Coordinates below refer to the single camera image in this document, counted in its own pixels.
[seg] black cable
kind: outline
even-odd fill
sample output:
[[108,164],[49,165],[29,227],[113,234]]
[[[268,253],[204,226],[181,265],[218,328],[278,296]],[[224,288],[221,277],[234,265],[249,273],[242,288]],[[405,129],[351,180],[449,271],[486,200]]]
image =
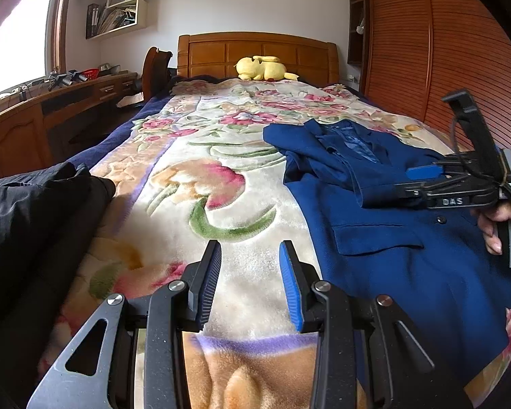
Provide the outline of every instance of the black cable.
[[7,108],[6,109],[9,109],[10,108],[10,101],[11,101],[11,98],[13,97],[13,93],[9,94],[7,96]]
[[452,141],[452,147],[454,150],[454,155],[458,158],[458,160],[460,160],[460,163],[462,164],[462,167],[464,168],[464,170],[467,173],[469,173],[469,175],[472,175],[474,177],[492,181],[498,187],[501,187],[504,190],[505,195],[511,199],[511,185],[509,183],[499,183],[497,180],[495,180],[491,176],[483,174],[481,172],[478,172],[478,170],[473,169],[464,160],[462,153],[458,149],[458,142],[456,141],[456,123],[457,122],[458,122],[458,119],[456,117],[454,117],[452,120],[452,123],[451,123],[451,141]]
[[477,178],[482,178],[483,180],[492,180],[492,181],[496,182],[496,180],[494,180],[494,178],[492,178],[489,175],[483,174],[483,173],[479,172],[478,170],[473,169],[472,167],[470,167],[467,164],[467,161],[465,161],[464,157],[462,156],[462,153],[458,149],[458,142],[456,141],[456,123],[457,122],[458,122],[458,119],[456,118],[456,116],[453,117],[452,123],[451,123],[451,141],[452,141],[452,150],[454,150],[455,157],[458,160],[460,160],[462,167],[464,168],[464,170],[467,173],[469,173],[469,175],[473,175],[474,177],[477,177]]
[[42,89],[44,88],[44,84],[45,84],[45,78],[44,78],[44,81],[42,81],[38,86],[39,86],[39,89],[38,89],[38,95],[35,95],[34,97],[39,97],[40,95],[42,95]]

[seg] navy blue bedsheet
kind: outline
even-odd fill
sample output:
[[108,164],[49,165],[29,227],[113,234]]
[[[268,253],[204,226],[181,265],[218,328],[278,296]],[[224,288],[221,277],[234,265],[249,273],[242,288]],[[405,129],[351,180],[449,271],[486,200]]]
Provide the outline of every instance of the navy blue bedsheet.
[[145,106],[132,117],[129,121],[124,122],[121,126],[119,126],[116,130],[114,130],[105,140],[98,145],[93,146],[92,148],[88,148],[79,154],[70,157],[67,161],[70,161],[74,164],[75,167],[78,167],[80,164],[85,164],[88,168],[91,169],[94,165],[96,165],[101,159],[103,159],[108,153],[114,150],[117,146],[127,140],[131,135],[132,121],[139,120],[150,115],[158,114],[162,108],[169,102],[172,98],[170,95],[170,91],[175,86],[176,83],[180,81],[192,81],[192,80],[205,80],[209,83],[221,83],[222,81],[228,80],[229,78],[214,78],[209,75],[199,75],[192,78],[184,78],[184,77],[173,77],[168,83],[167,87],[163,89],[159,94],[155,95],[148,101]]

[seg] blue suit jacket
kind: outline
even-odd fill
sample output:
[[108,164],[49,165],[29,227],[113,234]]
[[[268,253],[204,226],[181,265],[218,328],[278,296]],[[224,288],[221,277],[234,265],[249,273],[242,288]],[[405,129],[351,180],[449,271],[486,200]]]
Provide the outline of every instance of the blue suit jacket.
[[507,346],[511,269],[486,252],[469,211],[399,204],[405,170],[440,154],[348,120],[272,124],[263,137],[287,157],[284,183],[325,279],[355,297],[393,297],[464,384]]

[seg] metal screw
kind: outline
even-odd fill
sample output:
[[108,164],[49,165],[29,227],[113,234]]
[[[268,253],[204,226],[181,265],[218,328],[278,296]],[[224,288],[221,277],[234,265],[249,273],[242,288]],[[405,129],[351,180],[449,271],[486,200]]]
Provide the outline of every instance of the metal screw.
[[123,295],[121,294],[112,294],[108,297],[108,299],[106,300],[106,302],[110,305],[110,306],[115,306],[116,304],[119,304],[123,301]]
[[331,283],[328,281],[317,281],[314,285],[314,289],[316,289],[318,292],[327,292],[329,289],[331,289]]
[[393,299],[392,297],[390,297],[389,295],[379,295],[377,298],[376,298],[376,302],[378,304],[380,304],[381,306],[383,307],[388,307],[388,306],[391,306],[393,305]]
[[174,291],[174,292],[179,292],[181,291],[184,287],[186,287],[186,284],[184,283],[184,281],[182,280],[174,280],[174,281],[171,281],[169,284],[168,284],[168,288],[171,290],[171,291]]

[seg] floral blanket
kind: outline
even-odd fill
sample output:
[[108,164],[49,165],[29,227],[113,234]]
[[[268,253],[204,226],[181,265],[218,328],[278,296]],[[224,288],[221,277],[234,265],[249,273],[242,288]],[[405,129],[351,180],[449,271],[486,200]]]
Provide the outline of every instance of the floral blanket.
[[[424,124],[363,103],[341,85],[195,80],[177,84],[173,94],[160,113],[135,120],[131,137],[91,171],[112,179],[117,193],[63,305],[41,373],[107,295],[153,293],[217,239],[223,259],[210,321],[202,333],[184,334],[192,407],[307,407],[316,336],[295,333],[289,321],[279,243],[292,240],[300,259],[319,268],[303,214],[282,184],[284,157],[263,141],[263,127],[350,119],[412,146],[444,154],[450,148]],[[507,316],[511,340],[511,310]],[[138,359],[143,352],[141,343]],[[475,404],[510,360],[511,342],[467,386]]]

